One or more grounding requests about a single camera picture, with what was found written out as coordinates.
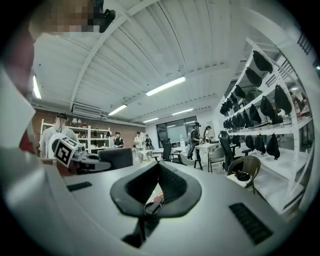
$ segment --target white ceiling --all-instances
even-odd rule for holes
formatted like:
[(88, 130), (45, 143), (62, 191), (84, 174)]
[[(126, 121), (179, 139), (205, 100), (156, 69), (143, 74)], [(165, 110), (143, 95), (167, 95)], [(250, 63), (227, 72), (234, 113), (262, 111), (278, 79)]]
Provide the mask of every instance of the white ceiling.
[[(113, 117), (141, 123), (189, 108), (215, 107), (240, 60), (250, 54), (246, 37), (270, 43), (245, 24), (226, 0), (105, 0), (116, 19), (104, 34), (43, 35), (34, 69), (42, 100), (70, 111), (77, 102)], [(145, 92), (181, 76), (186, 82), (152, 96)]]

